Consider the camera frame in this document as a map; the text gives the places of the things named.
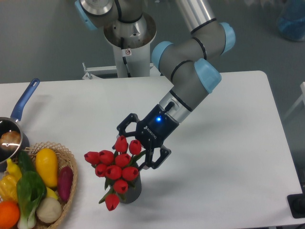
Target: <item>bok choy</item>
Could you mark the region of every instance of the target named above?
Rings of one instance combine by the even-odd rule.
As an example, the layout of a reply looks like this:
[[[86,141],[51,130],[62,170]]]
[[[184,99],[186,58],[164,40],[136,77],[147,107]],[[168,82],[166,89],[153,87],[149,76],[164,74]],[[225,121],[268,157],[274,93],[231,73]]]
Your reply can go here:
[[[35,210],[45,197],[46,187],[34,171],[26,171],[17,183],[17,196],[20,208],[19,229],[31,229],[36,224]]]

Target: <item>wicker basket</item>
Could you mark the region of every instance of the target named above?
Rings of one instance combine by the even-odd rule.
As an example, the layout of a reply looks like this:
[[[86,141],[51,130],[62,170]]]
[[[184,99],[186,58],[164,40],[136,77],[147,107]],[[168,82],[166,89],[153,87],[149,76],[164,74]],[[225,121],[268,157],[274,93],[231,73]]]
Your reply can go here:
[[[35,229],[55,229],[62,223],[62,221],[64,220],[65,216],[67,215],[71,207],[73,197],[76,191],[78,171],[77,171],[77,165],[74,155],[71,153],[71,151],[69,151],[69,149],[67,149],[65,146],[62,146],[61,144],[52,143],[52,142],[37,143],[34,146],[27,147],[25,151],[29,153],[30,157],[32,158],[32,161],[35,162],[36,154],[43,148],[50,148],[56,153],[58,158],[58,172],[60,172],[60,170],[65,166],[69,166],[73,171],[73,182],[72,182],[71,194],[68,202],[64,203],[60,198],[58,199],[62,208],[61,217],[52,224],[45,224],[37,220],[36,226],[34,227]],[[17,159],[14,159],[13,161],[16,164],[18,163]]]

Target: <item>gray vase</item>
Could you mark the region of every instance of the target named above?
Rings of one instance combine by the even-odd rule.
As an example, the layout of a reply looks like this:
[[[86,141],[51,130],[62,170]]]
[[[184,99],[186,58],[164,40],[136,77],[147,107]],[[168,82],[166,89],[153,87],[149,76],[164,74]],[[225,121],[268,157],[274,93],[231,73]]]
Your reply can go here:
[[[123,199],[120,198],[120,203],[123,204],[130,204],[134,202],[137,198],[139,198],[141,192],[142,192],[142,183],[141,183],[141,176],[140,173],[138,177],[132,181],[135,185],[135,188],[128,187],[127,192],[124,194],[126,197],[126,200],[124,201]]]

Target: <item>purple sweet potato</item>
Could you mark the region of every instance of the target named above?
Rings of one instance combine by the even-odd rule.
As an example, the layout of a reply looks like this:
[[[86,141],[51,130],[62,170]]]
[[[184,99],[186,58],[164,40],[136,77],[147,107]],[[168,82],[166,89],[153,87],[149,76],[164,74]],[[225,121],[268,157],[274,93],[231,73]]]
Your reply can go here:
[[[57,184],[57,192],[59,197],[64,201],[68,202],[71,187],[73,181],[73,171],[69,166],[62,168],[59,177],[58,177],[58,184]]]

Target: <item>yellow bell pepper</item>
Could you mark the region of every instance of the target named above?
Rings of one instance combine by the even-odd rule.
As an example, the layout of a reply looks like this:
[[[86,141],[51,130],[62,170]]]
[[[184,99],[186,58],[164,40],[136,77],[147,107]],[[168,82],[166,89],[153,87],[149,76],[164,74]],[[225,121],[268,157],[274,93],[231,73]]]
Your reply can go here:
[[[58,159],[55,152],[49,148],[40,150],[35,160],[36,171],[44,184],[49,188],[56,188],[58,181]]]
[[[6,160],[6,163],[8,164],[6,170],[10,175],[14,176],[17,181],[19,181],[19,179],[22,177],[19,166],[13,163],[10,158]]]
[[[13,175],[6,175],[0,180],[0,196],[4,201],[18,202],[17,180]]]

